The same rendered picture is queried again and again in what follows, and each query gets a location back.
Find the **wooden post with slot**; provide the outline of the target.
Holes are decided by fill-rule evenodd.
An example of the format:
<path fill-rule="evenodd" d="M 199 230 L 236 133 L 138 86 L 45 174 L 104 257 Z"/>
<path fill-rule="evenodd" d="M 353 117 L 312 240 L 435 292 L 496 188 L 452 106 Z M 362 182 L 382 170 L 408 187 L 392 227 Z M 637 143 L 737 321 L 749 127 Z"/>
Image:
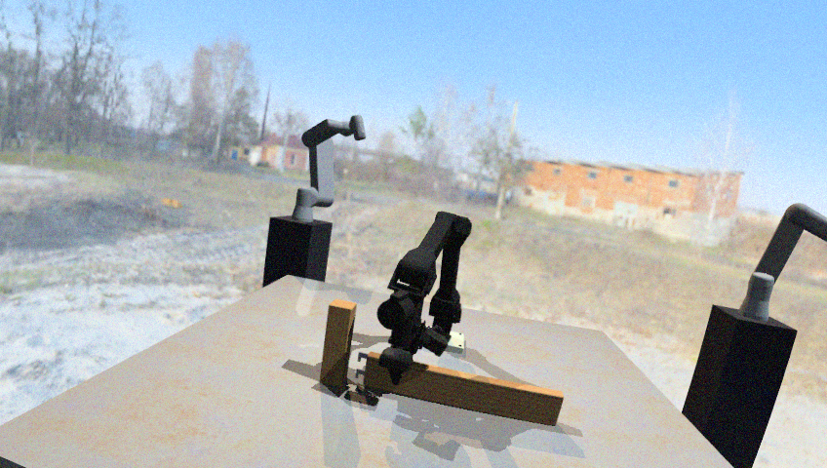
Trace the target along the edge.
<path fill-rule="evenodd" d="M 339 386 L 347 378 L 357 302 L 335 299 L 328 308 L 320 383 Z"/>

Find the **brown wooden rail with steel hooks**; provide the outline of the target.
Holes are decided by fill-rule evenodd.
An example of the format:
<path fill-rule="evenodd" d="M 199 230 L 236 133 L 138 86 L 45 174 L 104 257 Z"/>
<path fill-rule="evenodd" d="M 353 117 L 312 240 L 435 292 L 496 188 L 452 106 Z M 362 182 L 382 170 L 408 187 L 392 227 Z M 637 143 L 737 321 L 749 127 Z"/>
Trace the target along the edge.
<path fill-rule="evenodd" d="M 394 385 L 389 369 L 378 364 L 380 355 L 359 352 L 357 362 L 361 358 L 367 359 L 365 370 L 356 369 L 356 378 L 363 375 L 364 385 L 454 407 L 556 426 L 564 400 L 563 391 L 421 362 L 412 362 L 410 370 L 403 371 L 398 385 Z"/>

